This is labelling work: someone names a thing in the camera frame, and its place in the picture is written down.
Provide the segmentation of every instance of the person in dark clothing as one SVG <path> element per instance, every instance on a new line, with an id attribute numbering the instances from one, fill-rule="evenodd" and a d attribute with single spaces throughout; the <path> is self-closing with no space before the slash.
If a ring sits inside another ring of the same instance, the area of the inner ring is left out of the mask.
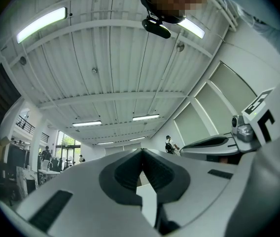
<path id="1" fill-rule="evenodd" d="M 41 159 L 42 161 L 44 160 L 51 160 L 52 156 L 51 153 L 49 152 L 49 147 L 46 146 L 46 149 L 41 153 Z"/>

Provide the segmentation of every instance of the support column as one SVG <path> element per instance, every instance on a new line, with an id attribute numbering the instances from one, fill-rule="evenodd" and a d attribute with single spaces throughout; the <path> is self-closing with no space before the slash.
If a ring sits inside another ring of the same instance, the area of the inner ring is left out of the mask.
<path id="1" fill-rule="evenodd" d="M 5 114 L 1 126 L 0 126 L 0 139 L 7 137 L 9 140 L 12 137 L 14 127 L 16 125 L 17 118 L 25 104 L 24 98 L 19 98 L 12 107 Z M 10 144 L 8 144 L 4 149 L 4 163 L 7 163 L 8 149 Z"/>
<path id="2" fill-rule="evenodd" d="M 38 150 L 39 143 L 41 138 L 41 133 L 43 132 L 44 127 L 47 125 L 47 119 L 41 115 L 41 118 L 36 125 L 35 132 L 33 135 L 33 139 L 31 142 L 31 150 L 30 150 L 30 166 L 31 170 L 37 172 L 37 160 L 38 160 Z"/>

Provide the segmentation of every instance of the chair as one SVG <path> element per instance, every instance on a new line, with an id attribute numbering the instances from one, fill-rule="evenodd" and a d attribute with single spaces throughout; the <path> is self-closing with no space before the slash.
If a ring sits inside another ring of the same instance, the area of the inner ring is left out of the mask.
<path id="1" fill-rule="evenodd" d="M 58 164 L 58 172 L 62 171 L 62 159 L 60 158 L 59 164 Z"/>
<path id="2" fill-rule="evenodd" d="M 41 169 L 43 170 L 48 170 L 48 165 L 49 165 L 50 161 L 48 160 L 43 160 L 42 165 L 41 165 Z"/>
<path id="3" fill-rule="evenodd" d="M 58 160 L 56 158 L 54 158 L 53 160 L 51 160 L 51 163 L 52 163 L 52 170 L 53 171 L 58 171 Z"/>

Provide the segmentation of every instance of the white robot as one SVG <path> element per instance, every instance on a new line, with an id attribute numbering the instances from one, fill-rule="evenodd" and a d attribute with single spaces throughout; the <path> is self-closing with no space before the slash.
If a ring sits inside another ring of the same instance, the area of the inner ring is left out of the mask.
<path id="1" fill-rule="evenodd" d="M 150 149 L 116 153 L 45 183 L 21 202 L 18 215 L 0 206 L 27 236 L 255 235 L 280 212 L 280 84 L 242 114 L 233 117 L 231 133 L 184 147 L 184 157 Z M 238 152 L 238 165 L 189 158 Z M 142 170 L 157 193 L 154 228 L 136 195 Z"/>

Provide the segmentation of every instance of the window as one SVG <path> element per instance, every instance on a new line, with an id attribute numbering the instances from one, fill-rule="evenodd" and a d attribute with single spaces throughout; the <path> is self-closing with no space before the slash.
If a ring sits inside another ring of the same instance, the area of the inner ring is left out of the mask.
<path id="1" fill-rule="evenodd" d="M 81 142 L 59 131 L 55 156 L 64 158 L 65 160 L 68 159 L 71 162 L 72 158 L 74 158 L 75 164 L 79 164 L 80 154 Z"/>
<path id="2" fill-rule="evenodd" d="M 232 113 L 221 100 L 221 98 L 208 85 L 199 91 L 196 100 L 201 104 L 218 133 L 227 133 L 231 131 Z"/>
<path id="3" fill-rule="evenodd" d="M 61 157 L 61 148 L 56 149 L 55 157 Z"/>
<path id="4" fill-rule="evenodd" d="M 74 146 L 74 139 L 65 134 L 65 135 L 64 135 L 64 138 L 63 138 L 63 143 L 62 143 L 62 145 L 65 145 L 65 146 Z"/>
<path id="5" fill-rule="evenodd" d="M 58 139 L 57 139 L 57 145 L 62 145 L 62 141 L 63 141 L 63 132 L 59 131 L 58 132 Z"/>
<path id="6" fill-rule="evenodd" d="M 238 114 L 242 114 L 242 110 L 256 98 L 256 94 L 248 84 L 222 62 L 211 76 L 210 81 L 228 99 Z"/>
<path id="7" fill-rule="evenodd" d="M 80 164 L 80 162 L 79 162 L 80 154 L 81 154 L 81 149 L 80 149 L 80 148 L 74 149 L 74 161 L 75 161 L 75 165 Z"/>
<path id="8" fill-rule="evenodd" d="M 184 144 L 208 138 L 210 136 L 202 119 L 195 108 L 189 103 L 186 108 L 174 119 Z"/>

